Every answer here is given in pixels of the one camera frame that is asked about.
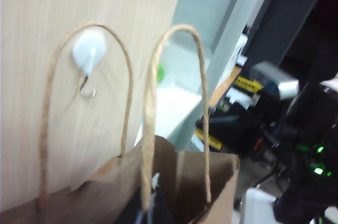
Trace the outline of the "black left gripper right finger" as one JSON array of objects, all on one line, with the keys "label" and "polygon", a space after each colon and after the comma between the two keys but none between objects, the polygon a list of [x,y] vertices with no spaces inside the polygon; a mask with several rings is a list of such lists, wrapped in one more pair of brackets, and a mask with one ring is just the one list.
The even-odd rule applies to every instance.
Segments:
[{"label": "black left gripper right finger", "polygon": [[152,194],[149,205],[149,223],[174,223],[173,218],[168,210],[163,191],[158,183],[159,173],[152,178]]}]

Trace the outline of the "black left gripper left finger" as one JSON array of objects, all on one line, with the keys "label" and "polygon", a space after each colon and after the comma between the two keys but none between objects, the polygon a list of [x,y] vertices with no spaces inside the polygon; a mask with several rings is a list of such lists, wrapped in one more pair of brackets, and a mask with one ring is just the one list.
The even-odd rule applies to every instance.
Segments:
[{"label": "black left gripper left finger", "polygon": [[134,195],[125,208],[124,223],[142,224],[144,223],[144,212],[142,209],[142,199],[139,194]]}]

